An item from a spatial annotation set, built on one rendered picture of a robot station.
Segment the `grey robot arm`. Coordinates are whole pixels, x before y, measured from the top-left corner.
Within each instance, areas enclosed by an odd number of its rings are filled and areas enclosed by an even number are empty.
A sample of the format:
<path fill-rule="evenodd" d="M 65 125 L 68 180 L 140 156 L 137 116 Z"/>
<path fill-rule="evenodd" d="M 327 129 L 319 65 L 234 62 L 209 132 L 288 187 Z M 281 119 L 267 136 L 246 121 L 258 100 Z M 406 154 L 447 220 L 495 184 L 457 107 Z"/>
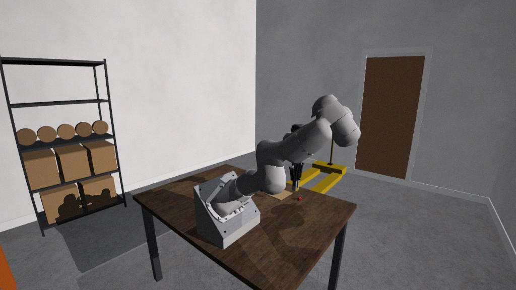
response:
<path fill-rule="evenodd" d="M 266 139 L 259 142 L 255 154 L 257 170 L 247 169 L 235 180 L 230 179 L 217 186 L 205 200 L 206 208 L 214 219 L 224 223 L 243 212 L 242 207 L 260 189 L 270 195 L 281 193 L 286 187 L 285 160 L 301 163 L 331 139 L 340 147 L 348 147 L 360 138 L 361 132 L 352 112 L 335 96 L 318 98 L 311 113 L 311 118 L 316 114 L 313 122 L 292 125 L 291 132 L 286 133 L 282 141 Z"/>

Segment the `tan flat mat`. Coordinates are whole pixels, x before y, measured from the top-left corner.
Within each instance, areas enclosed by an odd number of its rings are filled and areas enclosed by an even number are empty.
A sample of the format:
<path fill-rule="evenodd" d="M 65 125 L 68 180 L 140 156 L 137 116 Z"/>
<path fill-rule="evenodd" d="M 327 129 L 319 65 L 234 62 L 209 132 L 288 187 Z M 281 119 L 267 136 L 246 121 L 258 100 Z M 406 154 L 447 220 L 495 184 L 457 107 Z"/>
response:
<path fill-rule="evenodd" d="M 266 193 L 265 193 L 266 194 Z M 287 196 L 293 194 L 292 192 L 289 192 L 289 191 L 286 191 L 286 190 L 283 190 L 281 193 L 279 194 L 275 194 L 275 195 L 270 195 L 270 194 L 266 194 L 266 195 L 269 195 L 269 196 L 272 196 L 273 198 L 276 198 L 278 200 L 282 200 L 284 198 L 286 198 Z"/>

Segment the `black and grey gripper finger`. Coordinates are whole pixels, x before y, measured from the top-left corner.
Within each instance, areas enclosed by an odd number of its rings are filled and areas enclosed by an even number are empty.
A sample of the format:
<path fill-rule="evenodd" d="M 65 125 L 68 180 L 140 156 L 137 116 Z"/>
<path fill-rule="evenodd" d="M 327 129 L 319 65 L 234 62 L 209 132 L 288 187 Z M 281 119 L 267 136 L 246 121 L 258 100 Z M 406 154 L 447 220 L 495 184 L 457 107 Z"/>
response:
<path fill-rule="evenodd" d="M 293 164 L 293 165 L 294 165 L 294 164 Z M 289 167 L 289 169 L 290 169 L 290 178 L 291 178 L 291 180 L 292 180 L 292 190 L 296 191 L 296 186 L 297 186 L 297 181 L 296 181 L 296 180 L 297 180 L 297 171 L 298 171 L 298 167 L 299 167 L 299 165 L 297 164 L 296 169 L 294 169 L 294 168 L 293 168 L 293 167 L 294 167 L 293 165 L 292 165 L 291 167 Z M 295 172 L 295 173 L 294 173 L 294 172 Z"/>
<path fill-rule="evenodd" d="M 297 171 L 297 188 L 299 189 L 299 180 L 301 178 L 301 174 L 302 174 L 302 168 L 303 168 L 303 164 L 304 163 L 299 163 L 299 169 Z M 301 169 L 300 169 L 301 168 Z"/>

